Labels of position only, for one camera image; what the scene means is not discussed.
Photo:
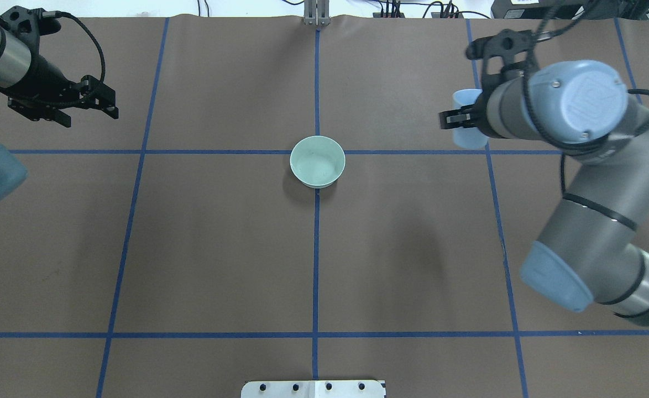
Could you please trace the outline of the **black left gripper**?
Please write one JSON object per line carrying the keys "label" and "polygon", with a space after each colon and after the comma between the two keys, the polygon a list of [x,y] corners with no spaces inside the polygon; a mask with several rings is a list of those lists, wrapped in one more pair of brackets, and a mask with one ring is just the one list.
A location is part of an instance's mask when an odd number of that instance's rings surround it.
{"label": "black left gripper", "polygon": [[[40,53],[40,39],[61,30],[61,18],[73,20],[97,49],[101,75],[74,82]],[[115,90],[105,84],[106,61],[101,45],[78,17],[67,11],[12,7],[0,14],[0,93],[8,107],[31,121],[71,126],[64,110],[100,110],[119,119]]]}

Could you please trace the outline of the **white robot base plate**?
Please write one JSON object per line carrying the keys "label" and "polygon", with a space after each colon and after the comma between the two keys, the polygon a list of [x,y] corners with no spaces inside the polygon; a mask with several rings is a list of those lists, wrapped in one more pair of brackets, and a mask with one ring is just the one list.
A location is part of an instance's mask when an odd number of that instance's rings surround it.
{"label": "white robot base plate", "polygon": [[379,380],[282,380],[245,383],[241,397],[387,397]]}

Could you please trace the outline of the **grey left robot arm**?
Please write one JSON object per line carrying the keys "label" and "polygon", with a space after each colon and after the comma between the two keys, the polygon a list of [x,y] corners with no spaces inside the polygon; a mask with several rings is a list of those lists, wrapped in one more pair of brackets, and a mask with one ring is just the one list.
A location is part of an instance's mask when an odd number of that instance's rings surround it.
{"label": "grey left robot arm", "polygon": [[[61,30],[62,18],[74,21],[95,46],[100,76],[83,76],[71,81],[40,53],[40,40]],[[9,8],[0,14],[0,93],[8,107],[27,120],[72,126],[66,114],[70,108],[102,111],[119,118],[115,90],[105,83],[106,60],[101,45],[87,25],[67,11],[43,8]],[[0,201],[24,183],[27,167],[0,144]]]}

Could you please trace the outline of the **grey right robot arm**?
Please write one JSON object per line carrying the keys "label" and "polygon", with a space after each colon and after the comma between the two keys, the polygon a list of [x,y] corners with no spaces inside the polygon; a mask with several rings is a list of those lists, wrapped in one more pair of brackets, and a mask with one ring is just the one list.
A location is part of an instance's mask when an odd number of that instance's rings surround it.
{"label": "grey right robot arm", "polygon": [[539,68],[535,45],[549,38],[504,29],[469,43],[466,58],[482,62],[481,88],[441,112],[441,128],[468,149],[526,139],[577,161],[521,279],[565,310],[595,303],[649,328],[649,252],[632,242],[649,215],[649,90],[627,88],[601,61]]}

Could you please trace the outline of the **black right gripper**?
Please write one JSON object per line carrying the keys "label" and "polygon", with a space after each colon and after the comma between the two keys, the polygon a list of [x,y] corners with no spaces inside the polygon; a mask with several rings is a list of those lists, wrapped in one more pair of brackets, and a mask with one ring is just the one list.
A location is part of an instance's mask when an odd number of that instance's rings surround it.
{"label": "black right gripper", "polygon": [[491,97],[497,88],[524,74],[526,61],[516,60],[518,54],[527,54],[534,33],[531,30],[504,29],[496,35],[478,38],[468,44],[464,55],[470,61],[480,60],[481,95],[474,105],[463,106],[461,110],[448,110],[438,114],[441,129],[479,128],[494,130],[487,111]]}

